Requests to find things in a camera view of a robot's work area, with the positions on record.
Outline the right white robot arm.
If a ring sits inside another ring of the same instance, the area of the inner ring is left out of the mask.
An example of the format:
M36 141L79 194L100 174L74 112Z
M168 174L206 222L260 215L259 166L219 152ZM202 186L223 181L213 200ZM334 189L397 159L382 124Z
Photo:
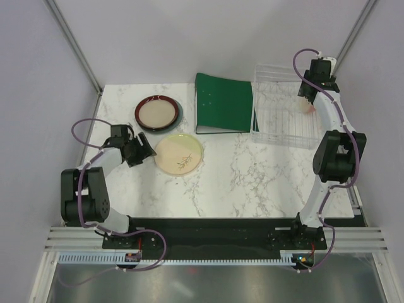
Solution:
M348 188L356 181L359 164L367 143L348 121L340 102L340 89L332 75L331 59L311 61L302 76L298 96L307 99L319 115L324 136L314 154L312 168L316 175L306 205L298 214L302 225L321 227L331 191Z

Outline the pink and cream plate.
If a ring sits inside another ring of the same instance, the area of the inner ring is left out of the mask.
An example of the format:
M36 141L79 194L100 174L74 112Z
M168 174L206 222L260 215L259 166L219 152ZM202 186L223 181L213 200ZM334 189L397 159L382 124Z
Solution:
M316 111L313 104L308 101L305 97L300 98L300 110L304 114L310 114Z

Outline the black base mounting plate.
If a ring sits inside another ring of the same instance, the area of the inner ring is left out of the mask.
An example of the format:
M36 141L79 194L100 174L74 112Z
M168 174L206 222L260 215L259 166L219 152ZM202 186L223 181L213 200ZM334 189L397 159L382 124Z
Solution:
M140 248L145 256L171 259L268 258L282 250L326 249L321 227L291 218L130 218L128 238L104 248Z

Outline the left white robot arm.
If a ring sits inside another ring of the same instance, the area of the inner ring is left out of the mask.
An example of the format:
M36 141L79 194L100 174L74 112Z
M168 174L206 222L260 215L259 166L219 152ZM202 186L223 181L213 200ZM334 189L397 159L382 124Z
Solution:
M156 156L145 134L135 134L127 124L110 127L110 136L98 153L83 165L61 172L61 217L68 227L97 228L117 234L125 248L138 243L138 232L129 227L129 216L110 205L106 178L122 164L134 167Z

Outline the aluminium corner post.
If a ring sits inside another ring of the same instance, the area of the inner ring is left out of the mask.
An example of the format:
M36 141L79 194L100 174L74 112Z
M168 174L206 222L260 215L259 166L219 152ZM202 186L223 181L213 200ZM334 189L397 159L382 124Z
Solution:
M343 60L346 58L347 54L350 52L350 49L354 45L355 41L359 37L362 29L365 27L369 17L372 15L372 12L375 10L379 0L367 0L365 2L364 7L362 8L360 14L358 15L351 31L349 32L347 38L345 39L337 57L336 64L333 70L333 74L336 74L341 67Z
M82 67L83 71L86 74L86 77L92 84L92 87L95 89L96 93L98 96L100 96L103 92L103 89L98 82L92 68L90 67L81 47L79 46L79 43L77 42L72 30L70 29L70 26L68 25L61 9L57 5L56 1L54 0L45 0L44 1L45 5L48 7L50 10L51 15L55 19L59 29L61 30L64 38L66 39L66 42L70 46L71 50L73 51L75 57L77 58L80 66Z

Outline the pale green plate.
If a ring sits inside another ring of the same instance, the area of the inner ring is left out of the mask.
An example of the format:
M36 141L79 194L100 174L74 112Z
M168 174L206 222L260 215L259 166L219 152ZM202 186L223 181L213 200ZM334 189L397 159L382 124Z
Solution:
M196 170L203 161L202 144L190 134L171 134L155 147L154 157L159 169L168 175L183 176Z

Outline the aluminium frame rail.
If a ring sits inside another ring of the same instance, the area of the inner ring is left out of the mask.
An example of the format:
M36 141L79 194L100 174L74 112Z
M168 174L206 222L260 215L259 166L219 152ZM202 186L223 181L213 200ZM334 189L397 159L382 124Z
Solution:
M334 253L378 253L387 251L383 233L377 227L337 227ZM93 229L52 227L45 251L101 251L102 237Z

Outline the grey-blue plate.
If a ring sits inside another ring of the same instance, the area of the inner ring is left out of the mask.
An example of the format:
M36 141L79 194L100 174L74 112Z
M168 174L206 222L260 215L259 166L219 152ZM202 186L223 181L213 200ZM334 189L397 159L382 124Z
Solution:
M151 132L168 133L181 123L184 115L182 105L176 100L172 101L162 99L152 101L152 117L149 126Z

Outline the left aluminium corner post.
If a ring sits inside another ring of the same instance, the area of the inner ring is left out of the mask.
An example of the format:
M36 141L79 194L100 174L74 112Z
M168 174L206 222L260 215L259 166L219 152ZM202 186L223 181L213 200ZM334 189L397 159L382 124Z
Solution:
M55 19L59 29L61 30L64 38L66 39L66 42L70 46L71 50L73 51L75 57L77 58L80 66L82 67L83 71L86 74L86 77L92 84L92 87L95 89L96 93L98 96L100 96L103 92L103 89L98 82L92 68L90 67L81 47L79 46L79 43L77 42L72 30L70 29L70 26L68 25L61 9L57 5L56 1L54 0L45 0L44 1L45 5L48 7L50 10L51 15Z

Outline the right aluminium corner post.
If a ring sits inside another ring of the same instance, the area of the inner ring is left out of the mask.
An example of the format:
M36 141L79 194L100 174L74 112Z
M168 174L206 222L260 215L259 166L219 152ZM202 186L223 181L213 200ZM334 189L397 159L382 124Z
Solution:
M359 37L362 29L365 27L369 17L372 15L372 12L375 10L379 0L367 0L365 2L364 7L362 8L360 14L358 15L351 31L349 32L347 38L345 39L337 57L336 64L333 70L333 74L336 74L341 67L343 60L346 58L347 54L350 52L350 49L354 45L355 41Z

